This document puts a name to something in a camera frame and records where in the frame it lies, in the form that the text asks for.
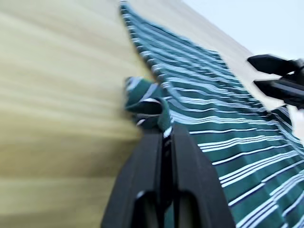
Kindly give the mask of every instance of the white wall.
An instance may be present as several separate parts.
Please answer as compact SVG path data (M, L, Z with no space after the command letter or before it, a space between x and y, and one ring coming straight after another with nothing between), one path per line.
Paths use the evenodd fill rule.
M304 0L183 1L254 54L304 58Z

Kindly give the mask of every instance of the light wood panel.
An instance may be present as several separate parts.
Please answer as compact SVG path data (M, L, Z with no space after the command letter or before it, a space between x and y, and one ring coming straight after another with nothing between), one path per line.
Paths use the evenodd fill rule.
M251 55L178 0L131 0L148 19L218 50L251 85ZM0 227L96 228L141 137L124 80L150 78L117 0L0 2Z

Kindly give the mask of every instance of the hanging towel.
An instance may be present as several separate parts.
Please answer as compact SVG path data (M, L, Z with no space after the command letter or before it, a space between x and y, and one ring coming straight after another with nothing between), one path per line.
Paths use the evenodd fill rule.
M125 1L131 41L157 83L126 82L138 126L187 127L216 168L238 228L304 227L304 148L286 106L268 112L218 52L147 21Z

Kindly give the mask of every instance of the green and white striped cloth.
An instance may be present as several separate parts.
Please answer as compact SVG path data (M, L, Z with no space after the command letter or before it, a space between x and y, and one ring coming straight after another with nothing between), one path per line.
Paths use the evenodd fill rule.
M127 80L137 125L187 126L216 168L238 228L304 227L304 148L286 106L268 112L216 51L151 23L126 2L121 14L158 83Z

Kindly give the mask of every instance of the white stripe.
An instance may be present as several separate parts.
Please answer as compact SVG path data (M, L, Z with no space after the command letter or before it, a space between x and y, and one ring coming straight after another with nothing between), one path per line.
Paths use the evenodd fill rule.
M201 58L197 58L197 57L195 57L195 56L189 56L189 55L186 55L186 56L188 56L188 58L190 58L190 59L183 58L183 60L181 60L181 57L178 57L178 56L175 55L175 54L172 54L172 53L169 53L169 52L164 51L165 49L172 49L172 46L169 46L169 45L164 44L164 43L161 44L160 42L158 42L158 44L161 45L162 48L163 48L163 50L160 51L159 48L157 48L157 47L155 47L155 46L152 46L151 43L148 43L148 42L146 42L145 40L143 40L143 39L141 39L141 38L139 38L139 37L137 37L137 38L132 38L132 41L133 41L133 43L139 43L140 45L141 45L141 44L144 44L146 47L149 47L149 49L150 49L151 51L153 51L153 52L165 53L165 55L170 56L171 58L174 58L174 59L178 59L180 62L182 61L182 62L187 62L187 63L189 63L190 61L193 61L193 60L195 61L195 60L196 60L196 61L202 62L203 65L212 65L210 62L206 62L205 60L203 60L203 59L201 59ZM206 69L206 70L208 70L208 71L211 71L211 74L216 74L216 75L221 76L221 77L226 78L226 79L231 79L231 80L238 81L238 79L235 78L234 76L228 76L228 73L225 72L225 69L224 69L224 68L218 67L218 66L216 66L216 65L212 65L212 67L213 67L213 68L210 68L210 67L200 67L200 68L201 68L201 69ZM222 71L222 72L217 71L216 69L214 69L214 67L217 68L217 69L219 69L219 70L223 70L224 72L223 72L223 71Z
M154 102L154 103L160 104L160 102L154 98L147 98L147 99L143 100L142 102Z
M290 169L290 168L292 168L292 167L294 167L294 166L296 166L296 165L298 165L298 164L300 164L300 163L303 163L303 162L304 162L304 161L299 161L299 162L297 162L297 163L295 163L295 164L293 164L293 165L290 165L290 166L284 168L283 170L280 170L280 171L278 171L278 172L275 172L274 174L272 174L272 175L270 175L270 176L264 178L264 179L261 181L261 183L260 183L259 185L255 186L255 189L257 190L257 189L263 187L264 184L265 184L267 181L269 181L270 179L272 179L273 177L275 177L275 176L277 176L278 174L280 174L280 173L282 173L282 172L284 172L284 171L286 171L286 170L288 170L288 169ZM231 201L230 204L233 205L233 204L237 203L238 201L240 201L241 199L243 199L243 198L244 198L245 196L247 196L247 195L248 195L248 192L245 192L243 195L241 195L241 196L239 196L238 198L236 198L236 199L234 199L233 201Z
M242 140L242 138L235 138L234 141L226 143L226 144L220 144L220 145L213 145L213 146L201 146L200 149L203 152L210 152L210 151L218 151L223 150L235 145L239 144L248 144L248 143L259 143L263 141L277 141L277 140L283 140L283 137L281 136L268 136L268 137L262 137L262 138L256 138L256 139L248 139L248 140Z
M135 17L133 17L132 14L128 14L128 13L123 14L123 17L124 17L124 18L128 18L128 17L130 17L130 16L133 18L133 20L135 20L135 21L138 22L138 23L136 24L136 26L137 26L137 28L136 28L136 33L137 33L137 34L141 34L143 37L146 37L148 40L157 41L159 45L162 45L162 46L165 46L165 47L168 46L166 43L164 43L164 42L162 42L162 41L160 41L160 40L155 40L155 38L152 37L151 35L149 35L149 34L147 34L147 33L144 33L142 29L144 29L145 31L148 31L148 32L150 32L150 33L153 33L153 34L155 34L155 35L157 35L157 36L159 36L159 37L162 37L163 39L169 40L169 41L172 42L172 43L176 43L176 44L177 44L178 46L180 46L180 47L183 46L184 48L188 49L189 51L192 51L193 53L196 53L196 54L198 54L198 55L200 55L200 56L202 56L202 57L206 57L206 58L210 59L211 61L216 61L216 62L219 61L219 60L217 60L217 59L215 59L215 58L213 58L213 57L211 57L211 56L209 56L209 55L206 55L205 53L202 53L202 52L197 51L196 49L194 49L194 48L192 48L192 47L190 47L190 46L187 46L187 45L185 45L185 44L183 44L183 43L181 43L181 42L178 42L178 41L176 41L176 40L174 40L174 39L172 39L172 38L166 37L165 35L162 34L163 31L161 31L161 30L158 31L158 32L156 32L156 31L154 31L153 29L148 28L148 26L150 26L148 23L145 23L145 25L142 25ZM170 45L170 46L167 47L167 48L168 48L168 49L171 49L171 50L175 50L175 51L177 51L177 52L180 52L180 53L182 53L182 54L184 54L184 55L186 55L186 56L189 56L189 57L191 57L191 58L194 58L194 59L197 58L196 55L190 54L189 52L186 52L186 51L182 51L182 50L180 50L180 49L178 49L178 48L176 48L176 47L173 47L172 45ZM219 66L217 66L217 65L212 64L211 62L203 61L203 63L209 64L209 65L211 65L211 66L213 66L213 67L215 67L215 68L221 68L221 67L219 67Z
M283 195L287 194L294 186L297 185L297 183L304 181L304 177L299 177L298 179L294 180L284 191L281 191L279 194L275 195L275 200L278 200Z
M292 209L294 209L302 200L304 199L304 191L302 192L302 194L296 199L296 201L293 202L292 205L290 205L286 210L284 210L284 212L282 213L282 215L285 217Z
M231 178L227 178L226 180L221 181L221 183L223 183L222 187L224 188L224 187L226 187L230 184L238 182L239 180L241 180L241 179L255 173L256 171L261 170L262 168L265 168L265 167L269 166L269 165L272 165L274 163L280 162L280 161L288 159L288 158L295 157L297 155L298 155L297 153L291 153L289 156L283 156L283 157L280 157L278 159L273 159L271 162L266 161L264 163L258 164L257 166L255 166L255 168L253 167L253 168L251 168L247 171L243 171L242 173L239 173L238 175L235 175Z
M242 153L239 153L233 157L230 157L230 158L227 158L227 159L223 159L223 160L220 160L220 161L216 161L216 162L213 162L212 165L218 165L218 164L221 164L221 163L225 163L225 162L228 162L230 160L233 160L233 159L236 159L240 156L243 156L243 155L247 155L247 154L252 154L252 153L257 153L257 152L260 152L260 151L267 151L267 150L270 150L270 149L273 149L273 148L281 148L281 147L286 147L288 146L287 144L285 145L281 145L281 146L269 146L267 148L263 148L263 149L259 149L259 150L255 150L255 151L249 151L249 152L242 152Z
M277 194L280 194L281 191L284 191L284 189L290 185L295 179L301 177L302 175L301 174L296 174L294 175L293 177L289 178L287 181L285 181L283 184L281 184L280 187L276 188L275 190L273 190L271 193L270 193L270 196L274 196L274 195L277 195Z
M253 211L251 211L249 214L247 214L242 220L240 220L236 227L242 227L244 224L247 223L247 221L251 221L251 217L253 217L254 215L259 215L260 214L260 210L262 210L264 207L269 208L274 206L274 202L272 201L272 199L268 199L266 200L264 203L262 203L260 206L258 206L257 208L255 208Z
M168 102L170 102L173 106L184 110L184 111L188 111L188 112L197 112L197 113L203 113L203 112L207 112L207 111L215 111L216 113L237 113L238 115L258 115L256 113L240 113L238 111L222 111L219 110L217 108L208 108L208 109L193 109L193 108L186 108L184 107L181 103L179 103L178 101L176 101L175 99L172 99L172 96L168 97Z
M255 228L257 227L257 225L263 221L268 215L270 215L272 212L274 212L279 206L278 205L274 205L271 208L265 208L262 211L259 212L258 216L254 216L250 222L254 221L251 225L250 222L248 221L247 225L245 224L243 226L243 228Z
M141 101L143 101L143 100L149 98L149 97L153 94L153 92L157 89L157 87L158 87L158 86L157 86L156 83L151 84L150 87L149 87L149 89L148 89L148 90L146 91L146 93L142 96L142 98L140 99L139 102L141 102Z
M204 134L204 133L227 133L227 132L248 132L248 131L254 131L257 130L257 128L248 128L248 129L228 129L223 131L215 131L215 130L208 130L208 131L192 131L189 132L190 134Z
M251 140L258 140L258 139L262 139L268 136L265 135L258 135L258 136L254 136L254 137L247 137L247 138L232 138L229 140L225 140L225 141L220 141L220 142L206 142L206 143L199 143L198 146L204 149L208 149L208 148L212 148L212 147L218 147L218 146L223 146L223 145L227 145L227 144L231 144L234 143L234 141L240 142L240 141L251 141Z
M294 180L296 177L298 177L298 174L291 177L291 180ZM275 190L273 190L273 192L279 192L281 189L284 189L285 187L282 185L279 186L278 188L276 188ZM263 208L269 207L268 204L274 204L274 202L278 201L282 196L284 196L288 191L283 191L282 194L278 195L276 198L274 196L271 196L268 200L266 200L264 203L262 203L260 206L258 206L257 208L255 208L252 212L250 212L248 215L246 215L241 221L239 221L237 223L237 227L242 227L245 223L250 223L249 219L253 216L253 215L257 215L259 214L258 211L260 211Z
M167 138L172 132L172 127L169 127L166 131L163 133L163 137Z
M272 113L273 115L275 115L280 121L282 121L282 123L284 123L287 127L289 127L290 129L292 129L293 127L290 126L289 123L285 122L278 114L276 113Z
M254 163L251 163L251 164L249 164L249 165L243 166L242 168L240 168L240 169L238 169L238 170L235 170L235 171L233 171L233 172L230 172L230 173L228 173L228 174L225 174L224 176L219 177L219 180L223 180L223 179L226 179L226 178L229 178L229 177L233 177L233 176L235 176L236 174L239 174L240 172L246 171L247 169L250 169L251 167L256 166L256 165L259 164L259 163L263 163L263 162L266 162L266 161L268 161L268 160L272 160L272 159L274 159L274 158L280 158L280 157L282 157L282 156L286 156L286 155L294 154L294 153L295 153L294 151L291 151L291 152L292 152L292 153L290 153L290 152L287 152L287 153L279 153L279 154L276 154L276 155L274 155L274 156L272 156L272 157L268 157L268 158L265 158L265 159L262 159L262 160L258 160L258 161L254 162Z
M288 169L291 169L291 168L293 168L294 166L297 166L298 164L301 164L301 163L303 163L303 162L304 162L304 160L301 160L301 161L296 162L295 164L289 165L289 166L285 167L284 169L281 169L281 170L279 170L279 171L273 173L272 175L266 177L265 179L262 180L262 182L267 182L267 181L269 181L270 179L274 178L276 175L278 175L278 174L280 174L280 173L282 173L282 172L284 172L284 171L286 171L286 170L288 170Z
M281 226L281 228L288 228L288 224L287 224L287 223L284 223L284 225Z
M145 120L144 120L144 119L142 119L142 120L138 121L138 122L137 122L137 124L136 124L136 126L141 125L143 122L145 122Z
M199 86L199 87L203 87L206 88L208 90L210 90L211 92L214 93L219 93L219 94L225 94L225 95L229 95L232 97L239 97L239 98L247 98L248 95L244 95L244 94L236 94L234 92L229 92L226 89L220 89L214 85L210 85L210 84L206 84L206 83L199 83L199 82L192 82L186 79L182 79L182 78L178 78L178 77L168 77L166 78L167 81L169 82L177 82L177 83L183 83L183 84L188 84L188 85L194 85L194 86Z
M303 228L304 226L304 215L292 228Z
M259 188L263 187L265 184L261 183L257 186L255 186L254 188L252 188L251 190L247 191L246 193L244 193L243 195L237 197L236 199L232 200L231 202L229 202L228 206L232 206L233 204L239 202L241 199L243 199L244 197L250 195L252 192L258 190Z
M247 132L247 131L277 132L277 131L279 131L279 129L248 128L248 129L228 129L228 130L223 130L223 131L214 131L214 130L209 130L209 131L192 131L192 132L189 132L189 133L190 134L204 134L204 133L227 133L227 132Z

